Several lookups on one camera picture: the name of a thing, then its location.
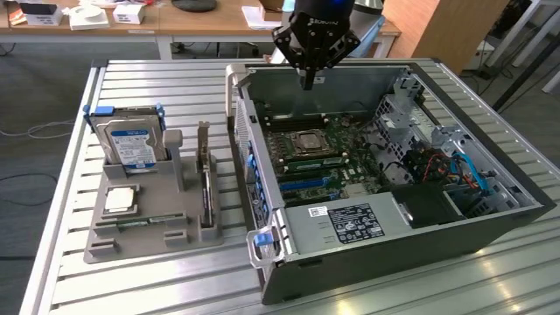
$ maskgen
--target cpu socket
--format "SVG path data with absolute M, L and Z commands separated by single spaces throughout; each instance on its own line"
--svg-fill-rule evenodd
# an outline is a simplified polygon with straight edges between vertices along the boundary
M 334 153 L 334 149 L 328 144 L 324 133 L 318 129 L 292 133 L 290 139 L 298 156 L 321 156 Z

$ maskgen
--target blue cable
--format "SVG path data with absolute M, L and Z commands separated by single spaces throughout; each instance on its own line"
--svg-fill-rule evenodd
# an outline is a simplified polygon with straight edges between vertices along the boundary
M 474 177 L 474 179 L 476 179 L 476 181 L 477 181 L 477 183 L 478 183 L 478 185 L 480 185 L 480 188 L 481 188 L 482 190 L 489 191 L 489 190 L 488 190 L 488 183 L 486 183 L 486 180 L 485 180 L 485 179 L 482 179 L 482 178 L 480 177 L 478 172 L 477 172 L 476 167 L 474 167 L 474 164 L 472 163 L 472 160 L 470 160 L 469 156 L 468 156 L 466 154 L 461 153 L 461 152 L 457 152 L 456 154 L 453 154 L 453 156 L 460 156 L 460 157 L 464 159 L 464 161 L 465 161 L 465 162 L 466 162 L 466 164 L 469 165 L 469 169 L 470 169 L 470 172 L 472 172 L 472 176 Z M 456 167 L 454 167 L 454 164 L 452 163 L 452 172 L 454 173 L 454 171 L 456 171 L 456 170 L 457 170 L 457 169 L 456 169 Z

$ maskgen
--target paper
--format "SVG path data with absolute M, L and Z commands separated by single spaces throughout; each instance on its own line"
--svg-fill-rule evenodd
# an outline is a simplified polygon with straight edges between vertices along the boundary
M 280 26 L 280 22 L 262 20 L 261 11 L 258 7 L 241 7 L 242 15 L 245 16 L 246 25 L 252 30 L 272 30 Z

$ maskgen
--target robot logo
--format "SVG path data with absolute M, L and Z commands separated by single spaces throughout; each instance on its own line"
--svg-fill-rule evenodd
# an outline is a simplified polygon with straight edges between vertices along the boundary
M 329 25 L 338 25 L 338 21 L 324 21 L 324 20 L 317 20 L 316 18 L 310 18 L 310 19 L 309 19 L 309 23 L 310 23 L 310 24 L 329 24 Z

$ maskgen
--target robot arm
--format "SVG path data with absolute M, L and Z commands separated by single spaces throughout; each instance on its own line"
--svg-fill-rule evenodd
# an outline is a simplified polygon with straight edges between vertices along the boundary
M 289 25 L 272 32 L 304 90 L 312 89 L 316 72 L 332 68 L 360 45 L 350 30 L 353 4 L 354 0 L 296 0 Z

